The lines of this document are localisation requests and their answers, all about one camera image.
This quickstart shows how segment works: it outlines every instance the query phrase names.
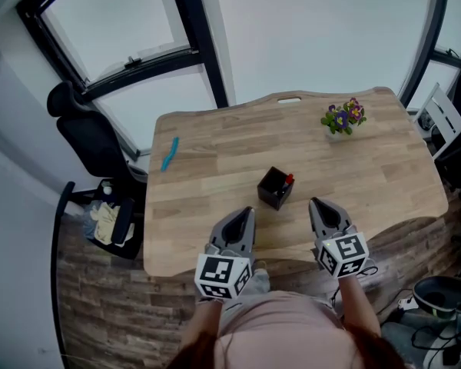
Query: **wooden table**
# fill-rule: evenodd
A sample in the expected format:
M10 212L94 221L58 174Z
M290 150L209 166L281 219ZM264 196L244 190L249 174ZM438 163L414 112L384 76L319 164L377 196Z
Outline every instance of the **wooden table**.
M329 105L350 97L369 120L351 137L331 138L320 118ZM177 154L161 172L175 136ZM280 211L257 197L257 184L272 165L296 179ZM448 206L425 142L388 88L348 95L295 91L219 110L176 112L161 116L155 127L145 270L173 276L195 268L214 224L247 205L256 209L257 258L314 261L307 209L313 196L346 208L367 240L401 221L438 217Z

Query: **pink shirt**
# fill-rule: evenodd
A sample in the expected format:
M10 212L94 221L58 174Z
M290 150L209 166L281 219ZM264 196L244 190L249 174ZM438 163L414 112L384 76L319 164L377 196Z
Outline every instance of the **pink shirt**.
M216 368L363 367L352 337L328 307L284 291L266 297L238 312L221 329L215 344Z

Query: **floor plank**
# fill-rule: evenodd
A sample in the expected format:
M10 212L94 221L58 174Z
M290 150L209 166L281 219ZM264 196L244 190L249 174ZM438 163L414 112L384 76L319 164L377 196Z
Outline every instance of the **floor plank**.
M362 283L377 311L420 278L459 270L459 248L450 237L461 233L461 200L447 194L449 211L443 217L406 221L368 242L379 271ZM181 330L194 310L193 274L151 278L143 270L142 254L134 261L113 257L82 237L78 221L64 217L58 304L71 367L160 368L176 354ZM274 290L330 298L337 289L337 282L316 264L265 263L260 266L266 266ZM380 314L381 320L390 308Z

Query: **blue strip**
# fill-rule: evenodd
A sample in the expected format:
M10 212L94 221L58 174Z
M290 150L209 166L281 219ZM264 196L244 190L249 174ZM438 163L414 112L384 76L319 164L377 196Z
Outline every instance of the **blue strip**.
M169 155L167 155L166 158L164 159L164 161L162 162L161 171L164 172L167 169L167 166L169 165L172 158L176 154L178 144L179 144L179 137L174 137L174 139L172 140L171 151L169 152Z

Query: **person's left arm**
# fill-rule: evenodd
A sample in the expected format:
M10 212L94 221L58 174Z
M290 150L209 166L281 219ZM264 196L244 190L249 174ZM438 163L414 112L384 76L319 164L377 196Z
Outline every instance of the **person's left arm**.
M206 333L217 336L221 320L222 302L208 301L197 304L193 317L183 332L180 349L194 343L198 335Z

